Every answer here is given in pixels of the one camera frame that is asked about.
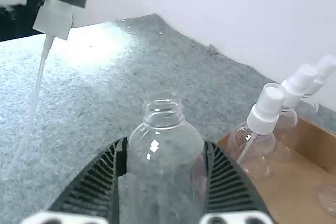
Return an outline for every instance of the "gray carpet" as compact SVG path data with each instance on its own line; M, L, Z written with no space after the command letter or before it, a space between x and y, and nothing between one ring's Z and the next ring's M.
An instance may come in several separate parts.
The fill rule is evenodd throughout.
M0 174L23 137L44 35L0 43ZM73 29L46 62L34 125L15 171L2 181L1 223L46 209L111 141L141 122L158 89L184 97L186 119L216 142L248 114L270 80L179 34L157 15ZM335 113L316 122L336 132Z

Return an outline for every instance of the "clear bottle cap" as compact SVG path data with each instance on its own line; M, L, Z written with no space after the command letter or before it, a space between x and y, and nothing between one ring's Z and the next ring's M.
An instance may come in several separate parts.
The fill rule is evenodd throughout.
M316 94L325 84L327 79L336 70L336 57L332 55L326 55L319 60L316 64L317 76L315 80L309 85L305 91L307 95Z
M316 76L317 70L315 67L302 64L292 76L283 81L281 84L285 95L283 106L287 108L295 107Z
M259 135L270 134L279 119L284 99L285 96L279 84L266 84L248 115L247 126Z

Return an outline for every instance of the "white pump head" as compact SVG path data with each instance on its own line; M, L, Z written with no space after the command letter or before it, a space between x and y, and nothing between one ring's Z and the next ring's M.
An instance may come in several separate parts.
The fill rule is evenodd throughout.
M72 27L73 6L59 0L45 0L38 10L33 29L67 40Z
M247 126L259 135L272 133L278 122L279 112L285 98L279 86L276 83L266 84L248 115Z
M284 87L285 95L283 106L287 108L295 107L316 75L316 68L309 64L302 64L292 76L283 81L281 84Z
M316 94L326 83L327 79L336 70L336 57L332 55L326 55L317 62L315 65L317 69L317 76L315 80L309 85L305 91L307 95Z

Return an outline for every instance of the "brown cardboard tray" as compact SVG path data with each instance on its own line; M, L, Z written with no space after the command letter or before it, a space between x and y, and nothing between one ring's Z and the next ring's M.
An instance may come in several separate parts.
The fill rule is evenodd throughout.
M316 199L316 188L336 185L336 135L299 118L291 160L270 161L271 177L252 181L280 224L335 224ZM218 146L226 148L228 135Z

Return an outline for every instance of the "white wall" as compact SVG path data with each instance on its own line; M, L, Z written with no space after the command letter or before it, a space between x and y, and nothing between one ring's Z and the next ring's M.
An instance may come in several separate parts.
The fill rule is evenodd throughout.
M75 25L150 13L278 82L303 62L336 55L336 0L88 0ZM336 74L318 97L336 111Z

